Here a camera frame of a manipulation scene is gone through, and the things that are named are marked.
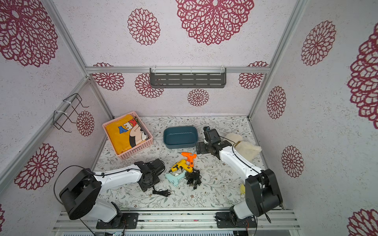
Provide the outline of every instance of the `glue gun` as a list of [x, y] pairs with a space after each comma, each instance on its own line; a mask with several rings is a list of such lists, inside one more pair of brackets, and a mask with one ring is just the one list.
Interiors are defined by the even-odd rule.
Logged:
[[177, 186], [181, 179], [185, 177], [186, 171], [184, 170], [181, 174], [174, 176], [172, 174], [167, 173], [165, 176], [168, 179], [168, 181], [173, 184], [174, 186]]
[[190, 167], [194, 167], [193, 159], [197, 158], [197, 154], [182, 152], [181, 155], [186, 157], [186, 161], [190, 163]]
[[179, 170], [180, 168], [183, 168], [183, 170], [186, 170], [189, 173], [193, 172], [193, 168], [186, 164], [186, 160], [182, 159], [181, 161], [174, 164], [168, 173], [175, 172], [176, 170]]

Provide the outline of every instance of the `yellow glue gun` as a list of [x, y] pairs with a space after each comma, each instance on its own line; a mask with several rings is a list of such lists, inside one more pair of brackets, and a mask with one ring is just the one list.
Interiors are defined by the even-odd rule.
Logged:
[[175, 172], [176, 170], [179, 170], [181, 167], [183, 168], [183, 170], [186, 170], [189, 173], [193, 172], [193, 168], [186, 164], [185, 159], [182, 159], [181, 161], [179, 161], [175, 165], [173, 165], [173, 167], [170, 169], [169, 172]]

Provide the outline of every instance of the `yellow object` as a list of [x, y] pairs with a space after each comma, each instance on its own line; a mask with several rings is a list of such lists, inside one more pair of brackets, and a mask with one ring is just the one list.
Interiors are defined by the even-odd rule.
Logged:
[[186, 160], [185, 159], [182, 159], [181, 161], [177, 162], [175, 165], [173, 165], [173, 167], [170, 169], [169, 172], [175, 172], [176, 170], [179, 170], [180, 167], [183, 168], [183, 170], [186, 170], [187, 172], [189, 173], [192, 173], [193, 172], [193, 168], [188, 166], [186, 164]]
[[106, 131], [117, 155], [135, 147], [147, 139], [132, 115], [108, 124]]
[[240, 194], [245, 194], [245, 186], [244, 186], [244, 184], [242, 184], [240, 186]]

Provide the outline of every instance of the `yellow cloth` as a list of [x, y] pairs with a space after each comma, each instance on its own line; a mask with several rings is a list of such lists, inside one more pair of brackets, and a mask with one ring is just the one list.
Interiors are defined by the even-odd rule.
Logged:
[[130, 114], [108, 124], [106, 131], [109, 134], [110, 141], [117, 155], [120, 155], [147, 139], [147, 136]]
[[245, 194], [245, 186], [244, 186], [244, 184], [242, 184], [240, 186], [240, 194]]

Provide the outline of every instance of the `orange glue gun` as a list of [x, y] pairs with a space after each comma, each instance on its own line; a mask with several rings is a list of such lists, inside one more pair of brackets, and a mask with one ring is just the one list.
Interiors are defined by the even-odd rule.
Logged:
[[182, 152], [181, 155], [186, 157], [186, 161], [190, 163], [190, 167], [194, 167], [193, 159], [197, 158], [197, 154]]

